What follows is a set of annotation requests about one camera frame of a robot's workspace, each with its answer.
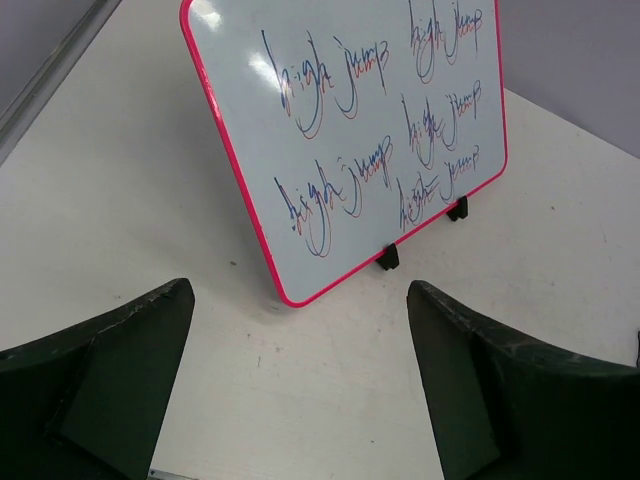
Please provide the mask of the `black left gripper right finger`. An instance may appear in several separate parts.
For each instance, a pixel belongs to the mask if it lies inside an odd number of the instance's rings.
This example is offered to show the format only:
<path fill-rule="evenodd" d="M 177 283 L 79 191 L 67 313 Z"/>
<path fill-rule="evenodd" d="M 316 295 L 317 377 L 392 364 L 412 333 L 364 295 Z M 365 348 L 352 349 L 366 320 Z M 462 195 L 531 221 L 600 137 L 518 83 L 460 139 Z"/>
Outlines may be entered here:
<path fill-rule="evenodd" d="M 480 314 L 432 284 L 407 294 L 448 479 L 635 479 L 639 371 Z"/>

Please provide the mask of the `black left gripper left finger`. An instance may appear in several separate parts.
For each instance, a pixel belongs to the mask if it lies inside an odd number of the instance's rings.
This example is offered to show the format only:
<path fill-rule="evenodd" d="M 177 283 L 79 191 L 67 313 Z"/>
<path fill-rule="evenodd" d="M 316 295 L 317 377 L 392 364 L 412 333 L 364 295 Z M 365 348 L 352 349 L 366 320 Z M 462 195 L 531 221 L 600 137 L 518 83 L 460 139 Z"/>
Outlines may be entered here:
<path fill-rule="evenodd" d="M 194 306 L 177 278 L 2 351 L 2 478 L 147 478 Z"/>

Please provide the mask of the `pink framed whiteboard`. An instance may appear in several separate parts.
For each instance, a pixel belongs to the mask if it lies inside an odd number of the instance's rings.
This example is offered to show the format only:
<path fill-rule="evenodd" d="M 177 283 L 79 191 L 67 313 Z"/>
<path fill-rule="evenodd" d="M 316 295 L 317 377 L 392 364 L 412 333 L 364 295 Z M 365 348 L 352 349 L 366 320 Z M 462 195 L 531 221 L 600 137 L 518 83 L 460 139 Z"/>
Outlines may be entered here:
<path fill-rule="evenodd" d="M 185 1 L 180 25 L 291 307 L 506 169 L 495 1 Z"/>

